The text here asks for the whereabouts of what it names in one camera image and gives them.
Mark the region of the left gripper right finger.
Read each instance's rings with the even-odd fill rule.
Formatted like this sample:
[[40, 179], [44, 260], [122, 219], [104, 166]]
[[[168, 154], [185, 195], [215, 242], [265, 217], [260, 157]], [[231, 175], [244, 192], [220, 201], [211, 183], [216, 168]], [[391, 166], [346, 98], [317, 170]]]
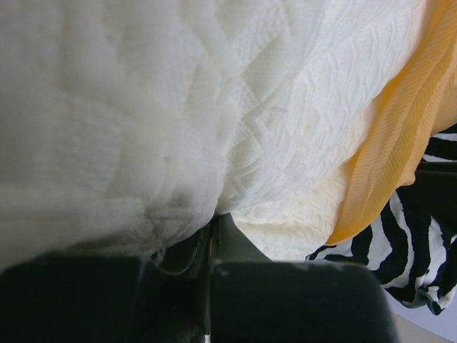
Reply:
[[397, 342], [376, 278], [357, 264], [274, 262], [236, 227], [213, 220], [212, 342]]

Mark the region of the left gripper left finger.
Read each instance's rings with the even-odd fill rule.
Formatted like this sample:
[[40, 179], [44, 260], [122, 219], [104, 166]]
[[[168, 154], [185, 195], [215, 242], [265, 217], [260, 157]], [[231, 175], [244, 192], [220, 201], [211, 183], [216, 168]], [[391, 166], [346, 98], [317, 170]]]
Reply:
[[1, 273], [3, 342], [204, 342], [211, 225], [151, 257], [46, 254]]

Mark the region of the cream memory foam pillow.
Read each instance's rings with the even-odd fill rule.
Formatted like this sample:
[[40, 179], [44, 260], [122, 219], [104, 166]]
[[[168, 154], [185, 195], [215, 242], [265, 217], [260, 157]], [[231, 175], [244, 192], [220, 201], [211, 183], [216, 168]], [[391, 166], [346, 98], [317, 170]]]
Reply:
[[268, 257], [331, 235], [429, 1], [3, 1], [1, 268], [149, 256], [230, 213]]

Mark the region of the orange pillowcase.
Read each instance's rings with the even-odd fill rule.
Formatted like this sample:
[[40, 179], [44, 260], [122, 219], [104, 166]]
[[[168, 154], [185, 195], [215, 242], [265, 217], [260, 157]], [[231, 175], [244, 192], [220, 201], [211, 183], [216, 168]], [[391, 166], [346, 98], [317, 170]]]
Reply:
[[456, 123], [456, 2], [429, 1], [417, 50], [378, 97], [370, 132], [348, 163], [336, 227], [339, 244], [363, 231], [392, 193], [415, 180], [428, 140]]

